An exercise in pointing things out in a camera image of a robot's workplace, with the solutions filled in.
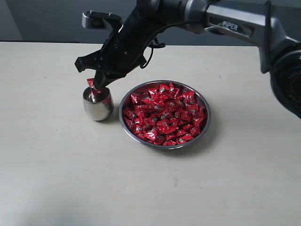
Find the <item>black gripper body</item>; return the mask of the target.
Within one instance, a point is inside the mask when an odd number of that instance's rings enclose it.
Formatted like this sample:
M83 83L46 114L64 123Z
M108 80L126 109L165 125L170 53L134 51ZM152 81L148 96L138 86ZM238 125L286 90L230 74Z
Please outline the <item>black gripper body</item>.
M134 9L119 30L111 31L99 53L102 55L103 72L125 77L137 67L145 68L150 60L143 53L147 47L151 53L164 48L157 34L165 26L160 9Z

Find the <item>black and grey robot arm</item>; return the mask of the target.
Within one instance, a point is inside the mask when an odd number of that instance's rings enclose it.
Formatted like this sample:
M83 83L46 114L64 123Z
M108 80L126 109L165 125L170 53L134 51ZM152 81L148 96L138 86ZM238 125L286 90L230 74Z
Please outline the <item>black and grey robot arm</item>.
M301 11L228 0L139 0L123 21L112 13L84 12L82 26L111 33L102 48L78 57L78 72L95 71L95 86L103 88L149 61L146 48L163 48L157 35L170 27L194 34L227 35L259 49L262 73L270 73L276 99L296 116L301 114Z

